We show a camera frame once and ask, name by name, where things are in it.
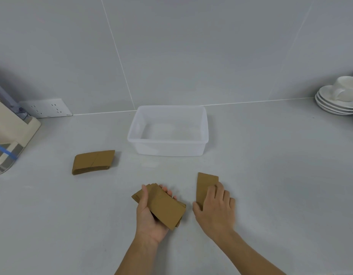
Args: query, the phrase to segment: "wall outlet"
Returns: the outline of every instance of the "wall outlet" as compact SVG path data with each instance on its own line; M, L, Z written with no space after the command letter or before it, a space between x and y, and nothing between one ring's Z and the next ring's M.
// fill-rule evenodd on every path
M22 106L29 115L37 119L52 118L55 116L72 116L71 111L60 98L20 101L19 105Z

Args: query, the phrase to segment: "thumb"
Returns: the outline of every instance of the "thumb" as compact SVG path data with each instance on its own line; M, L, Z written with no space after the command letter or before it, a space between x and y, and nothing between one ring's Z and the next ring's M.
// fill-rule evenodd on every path
M198 205L197 202L193 202L193 212L194 212L194 215L196 216L196 218L201 214L201 209Z
M142 185L142 197L138 203L137 210L142 211L147 207L147 200L149 198L149 193L147 191L147 187L143 184Z

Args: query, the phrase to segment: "white cup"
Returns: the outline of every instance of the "white cup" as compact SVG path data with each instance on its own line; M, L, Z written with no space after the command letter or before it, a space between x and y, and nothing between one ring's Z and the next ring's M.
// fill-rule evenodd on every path
M333 100L353 101L353 77L341 76L337 78L332 86L331 97Z

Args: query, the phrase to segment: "wall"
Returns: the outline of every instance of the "wall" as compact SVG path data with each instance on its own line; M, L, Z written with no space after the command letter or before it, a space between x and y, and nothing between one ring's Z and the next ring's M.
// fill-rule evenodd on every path
M351 74L353 0L0 0L0 83L74 114L310 97Z

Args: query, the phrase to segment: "white countertop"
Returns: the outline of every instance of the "white countertop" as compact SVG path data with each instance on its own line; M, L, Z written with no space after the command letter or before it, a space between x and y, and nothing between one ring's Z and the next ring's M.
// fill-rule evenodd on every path
M288 274L353 273L353 119L312 99L207 106L200 157L138 155L134 112L42 119L0 175L0 275L112 275L135 232L141 184L187 203L159 248L156 274L235 274L202 232L191 203L199 171L237 199L237 231ZM116 150L107 171L71 175L73 158Z

